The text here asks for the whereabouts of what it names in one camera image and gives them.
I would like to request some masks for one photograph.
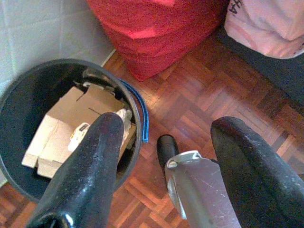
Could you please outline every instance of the silver metal bar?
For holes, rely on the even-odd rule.
[[[192,228],[240,228],[219,165],[198,151],[180,153],[165,167],[170,198]]]

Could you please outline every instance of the wooden floor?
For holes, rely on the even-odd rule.
[[[180,151],[199,150],[215,158],[210,139],[213,120],[235,116],[245,121],[287,161],[304,173],[304,110],[215,36],[179,62],[143,83],[115,53],[105,68],[135,86],[150,111],[150,141],[144,144],[131,176],[114,194],[110,228],[185,228],[170,202],[156,158],[156,140],[172,134]],[[0,228],[20,228],[35,204],[9,184],[0,189]]]

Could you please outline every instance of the red bag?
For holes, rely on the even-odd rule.
[[[222,21],[227,0],[87,0],[131,73],[163,71]]]

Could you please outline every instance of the trash bin rim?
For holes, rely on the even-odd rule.
[[[121,91],[124,93],[131,109],[132,112],[134,114],[134,119],[135,119],[135,123],[136,123],[136,140],[135,140],[135,147],[133,150],[133,154],[132,154],[132,158],[130,160],[130,163],[128,165],[128,167],[126,168],[124,174],[122,175],[122,177],[117,180],[116,179],[116,183],[115,183],[115,190],[117,190],[124,182],[125,180],[128,178],[128,176],[130,175],[132,169],[134,168],[137,160],[138,160],[138,156],[139,156],[139,151],[141,148],[141,144],[142,144],[142,126],[141,126],[141,120],[140,120],[140,115],[137,109],[137,105],[133,99],[133,97],[131,96],[130,92],[127,90],[127,88],[122,84],[122,82],[120,82],[120,80],[118,78],[116,78],[112,73],[110,73],[109,71],[107,71],[106,69],[104,69],[103,67],[95,64],[95,63],[91,63],[85,60],[79,60],[79,59],[72,59],[72,58],[66,58],[66,59],[56,59],[56,60],[51,60],[39,65],[36,65],[35,67],[31,68],[30,70],[21,73],[12,83],[11,85],[5,90],[5,92],[3,93],[3,95],[0,97],[0,118],[1,118],[1,114],[3,111],[3,107],[6,103],[6,100],[8,99],[8,97],[10,96],[10,94],[13,92],[13,90],[17,87],[17,85],[19,85],[23,80],[25,80],[28,75],[33,74],[34,72],[38,71],[38,70],[42,70],[46,67],[51,67],[54,65],[62,65],[62,64],[78,64],[78,65],[83,65],[83,66],[87,66],[96,70],[101,71],[103,74],[105,74],[109,79],[111,79],[112,81],[114,81],[118,87],[121,89]],[[6,179],[8,180],[8,182],[15,188],[17,189],[22,195],[26,196],[27,198],[33,200],[34,202],[39,202],[39,199],[35,198],[34,196],[30,195],[28,192],[26,192],[25,190],[23,190],[15,181],[14,179],[10,176],[9,172],[6,169],[6,166],[2,160],[2,156],[1,156],[1,152],[0,152],[0,169],[2,170],[4,176],[6,177]]]

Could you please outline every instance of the cardboard box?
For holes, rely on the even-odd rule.
[[[84,94],[72,87],[45,115],[30,143],[22,164],[38,167],[38,174],[52,178],[72,154],[68,150],[70,136],[82,123],[92,124],[101,114],[117,112],[123,103],[97,85],[91,85]],[[121,147],[121,158],[130,138],[135,133],[132,125],[127,140]]]

